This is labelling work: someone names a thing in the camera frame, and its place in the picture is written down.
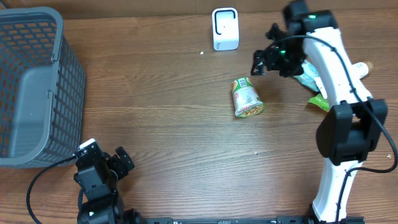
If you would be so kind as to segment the grey plastic shopping basket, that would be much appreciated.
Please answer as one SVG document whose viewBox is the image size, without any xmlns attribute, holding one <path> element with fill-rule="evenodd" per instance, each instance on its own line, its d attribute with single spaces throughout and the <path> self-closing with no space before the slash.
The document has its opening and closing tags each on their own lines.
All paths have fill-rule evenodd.
<svg viewBox="0 0 398 224">
<path fill-rule="evenodd" d="M 45 167 L 81 143 L 86 73 L 50 7 L 1 11 L 1 165 Z"/>
</svg>

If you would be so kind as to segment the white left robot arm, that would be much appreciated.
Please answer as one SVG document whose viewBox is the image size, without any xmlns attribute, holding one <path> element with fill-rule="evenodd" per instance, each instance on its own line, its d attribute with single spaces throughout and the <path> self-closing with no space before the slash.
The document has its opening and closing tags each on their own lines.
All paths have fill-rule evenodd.
<svg viewBox="0 0 398 224">
<path fill-rule="evenodd" d="M 78 224 L 145 224 L 135 210 L 125 210 L 119 193 L 119 180 L 128 175 L 134 163 L 123 147 L 110 156 L 97 145 L 77 152 L 78 172 L 74 180 L 81 187 L 78 196 Z"/>
</svg>

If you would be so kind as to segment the green snack bag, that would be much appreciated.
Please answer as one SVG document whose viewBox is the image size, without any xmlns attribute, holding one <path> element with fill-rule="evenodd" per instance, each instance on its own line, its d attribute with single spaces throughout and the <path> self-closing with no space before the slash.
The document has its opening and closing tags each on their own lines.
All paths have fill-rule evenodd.
<svg viewBox="0 0 398 224">
<path fill-rule="evenodd" d="M 316 96 L 310 98 L 308 100 L 309 103 L 316 105 L 317 107 L 319 107 L 320 109 L 324 110 L 324 111 L 329 111 L 330 110 L 330 106 L 328 103 L 328 100 L 325 99 L 321 93 L 317 94 Z"/>
</svg>

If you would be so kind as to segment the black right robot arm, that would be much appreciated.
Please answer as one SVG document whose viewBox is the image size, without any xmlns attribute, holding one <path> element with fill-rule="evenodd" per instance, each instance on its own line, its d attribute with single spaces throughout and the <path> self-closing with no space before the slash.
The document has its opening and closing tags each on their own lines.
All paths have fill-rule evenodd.
<svg viewBox="0 0 398 224">
<path fill-rule="evenodd" d="M 251 74 L 275 70 L 291 77 L 310 59 L 325 88 L 329 110 L 316 132 L 323 171 L 305 222 L 362 223 L 361 217 L 347 216 L 346 204 L 363 162 L 387 136 L 387 103 L 374 99 L 356 76 L 331 11 L 312 12 L 305 1 L 292 1 L 282 13 L 286 29 L 272 25 L 266 34 L 271 43 L 254 52 Z"/>
</svg>

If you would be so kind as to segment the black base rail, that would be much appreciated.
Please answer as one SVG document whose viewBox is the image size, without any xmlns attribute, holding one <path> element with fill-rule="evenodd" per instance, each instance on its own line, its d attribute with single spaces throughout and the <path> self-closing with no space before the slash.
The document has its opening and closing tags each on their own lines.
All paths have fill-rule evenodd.
<svg viewBox="0 0 398 224">
<path fill-rule="evenodd" d="M 173 219 L 170 217 L 144 218 L 137 217 L 124 218 L 125 224 L 316 224 L 312 218 L 306 216 L 278 216 L 276 218 L 219 218 L 219 219 Z"/>
</svg>

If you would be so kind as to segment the white tube gold cap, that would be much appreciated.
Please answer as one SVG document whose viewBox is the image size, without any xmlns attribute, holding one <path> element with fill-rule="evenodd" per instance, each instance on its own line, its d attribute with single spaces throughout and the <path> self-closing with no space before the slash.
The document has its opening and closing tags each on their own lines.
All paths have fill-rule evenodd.
<svg viewBox="0 0 398 224">
<path fill-rule="evenodd" d="M 374 65 L 372 62 L 358 62 L 353 65 L 354 74 L 359 79 L 362 79 L 366 75 L 369 75 L 372 72 L 373 68 L 374 68 Z M 315 83 L 317 84 L 317 87 L 318 87 L 320 93 L 324 97 L 324 99 L 327 99 L 327 93 L 326 93 L 325 87 L 323 86 L 321 78 L 315 77 L 314 80 L 315 80 Z"/>
</svg>

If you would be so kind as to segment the white barcode scanner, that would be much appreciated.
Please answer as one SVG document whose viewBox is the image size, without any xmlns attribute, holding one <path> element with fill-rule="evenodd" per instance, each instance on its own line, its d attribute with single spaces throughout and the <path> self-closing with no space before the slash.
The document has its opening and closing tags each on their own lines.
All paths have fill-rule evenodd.
<svg viewBox="0 0 398 224">
<path fill-rule="evenodd" d="M 239 46 L 238 12 L 233 7 L 212 12 L 213 48 L 215 51 L 236 50 Z"/>
</svg>

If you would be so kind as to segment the green tissue pack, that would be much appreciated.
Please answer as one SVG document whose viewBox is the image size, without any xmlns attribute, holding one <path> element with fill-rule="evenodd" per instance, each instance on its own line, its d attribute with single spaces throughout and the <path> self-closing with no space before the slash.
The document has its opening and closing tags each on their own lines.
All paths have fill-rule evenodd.
<svg viewBox="0 0 398 224">
<path fill-rule="evenodd" d="M 308 60 L 304 60 L 302 63 L 303 73 L 301 75 L 296 75 L 294 78 L 298 80 L 303 86 L 319 92 L 315 78 L 319 77 L 318 71 L 314 65 L 312 65 Z"/>
</svg>

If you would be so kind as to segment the cup noodles container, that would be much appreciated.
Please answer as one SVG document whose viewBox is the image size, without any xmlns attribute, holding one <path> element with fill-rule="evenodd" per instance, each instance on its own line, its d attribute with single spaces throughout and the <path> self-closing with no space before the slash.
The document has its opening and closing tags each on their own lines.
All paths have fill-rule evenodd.
<svg viewBox="0 0 398 224">
<path fill-rule="evenodd" d="M 231 92 L 236 117 L 248 118 L 263 111 L 264 103 L 260 100 L 256 89 L 248 77 L 241 77 L 232 82 Z"/>
</svg>

